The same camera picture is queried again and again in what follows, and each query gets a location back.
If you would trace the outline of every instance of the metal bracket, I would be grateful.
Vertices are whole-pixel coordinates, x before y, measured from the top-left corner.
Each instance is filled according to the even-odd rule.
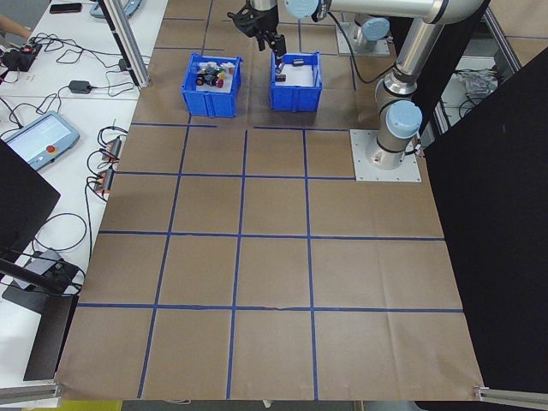
[[[476,396],[482,402],[510,405],[531,409],[548,410],[548,394],[537,392],[490,390],[487,387],[474,387]]]
[[[0,405],[46,400],[59,396],[61,396],[61,385],[56,383],[0,388]]]
[[[350,32],[350,29],[354,23],[341,23],[341,27],[348,36],[350,40],[350,44],[352,44],[352,37]],[[350,49],[348,48],[348,43],[344,39],[343,34],[341,31],[335,27],[335,31],[337,33],[337,44],[339,46],[339,54],[343,56],[350,56]],[[390,49],[388,48],[388,42],[386,40],[379,40],[375,47],[371,50],[367,47],[359,47],[358,45],[353,45],[352,51],[354,52],[355,56],[370,56],[370,57],[389,57],[390,56]]]
[[[419,165],[414,154],[405,156],[402,164],[395,170],[381,170],[366,158],[366,147],[377,138],[377,130],[350,130],[352,159],[357,182],[422,182]],[[409,143],[408,151],[413,150]]]

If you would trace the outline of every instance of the floor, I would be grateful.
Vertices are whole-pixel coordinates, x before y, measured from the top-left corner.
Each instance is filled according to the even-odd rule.
[[[491,0],[490,7],[521,65],[548,47],[546,0]]]
[[[73,399],[472,400],[481,384],[426,163],[357,183],[349,128],[377,128],[329,23],[317,113],[269,104],[268,53],[226,11],[170,1],[57,379]],[[191,52],[244,59],[237,116],[192,116]],[[365,77],[392,58],[361,58]]]

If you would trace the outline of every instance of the power adapter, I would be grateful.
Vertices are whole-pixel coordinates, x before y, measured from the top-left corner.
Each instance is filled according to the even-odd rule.
[[[93,88],[89,81],[84,80],[72,80],[68,84],[68,89],[73,94],[89,94]]]

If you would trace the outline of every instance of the grid square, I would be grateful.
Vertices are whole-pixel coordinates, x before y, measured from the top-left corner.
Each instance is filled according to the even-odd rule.
[[[239,306],[309,307],[307,241],[242,239],[237,302]]]
[[[482,386],[464,313],[389,313],[402,398],[472,401]]]
[[[101,229],[167,231],[176,183],[174,176],[116,175]]]
[[[170,19],[207,19],[211,1],[185,0],[184,2],[168,2],[164,18]]]
[[[179,127],[131,126],[118,169],[178,173],[186,133]]]
[[[160,303],[232,305],[235,256],[236,238],[171,236]]]
[[[230,311],[158,309],[143,399],[224,399]]]
[[[187,47],[201,50],[205,35],[205,21],[163,20],[155,47]]]
[[[399,383],[386,313],[315,315],[321,400],[407,399],[394,397]]]
[[[183,177],[173,230],[236,234],[240,203],[241,178]]]
[[[310,313],[238,312],[232,399],[313,398]]]
[[[303,53],[338,54],[337,35],[333,26],[301,25],[301,45]]]
[[[305,197],[301,180],[247,178],[242,232],[305,235]]]
[[[164,249],[165,235],[99,234],[79,301],[153,304]]]
[[[246,174],[304,176],[302,132],[253,129],[248,133]]]
[[[322,56],[324,88],[354,90],[352,66],[349,57]]]
[[[545,0],[496,0],[489,6],[505,35],[544,39],[548,37],[548,3]]]
[[[309,189],[313,235],[444,236],[427,182],[310,181]]]
[[[354,177],[348,131],[307,131],[308,175]]]
[[[56,374],[63,399],[136,398],[151,316],[144,308],[77,307]]]
[[[313,240],[314,306],[385,308],[373,241]]]
[[[445,242],[375,242],[388,307],[462,309]]]
[[[241,129],[190,128],[183,171],[240,175],[244,135]]]

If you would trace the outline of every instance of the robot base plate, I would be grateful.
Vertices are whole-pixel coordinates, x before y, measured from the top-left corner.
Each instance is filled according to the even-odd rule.
[[[350,34],[348,32],[350,31],[350,28],[354,25],[354,23],[341,23],[341,27],[348,36],[348,39],[350,40],[350,44],[352,44],[352,38],[350,37]],[[339,54],[343,56],[350,56],[350,50],[348,49],[348,43],[344,39],[343,35],[341,34],[341,31],[335,27],[335,31],[337,33],[337,44],[339,46]],[[370,56],[370,57],[389,57],[390,56],[390,49],[388,48],[388,42],[386,40],[379,40],[377,44],[375,44],[375,48],[373,50],[368,50],[366,47],[353,47],[352,50],[354,51],[354,54],[356,56]]]
[[[381,170],[366,158],[366,147],[377,138],[377,130],[350,130],[352,159],[357,182],[422,182],[419,165],[414,154],[405,156],[402,164],[395,170]],[[409,143],[407,151],[413,150]]]

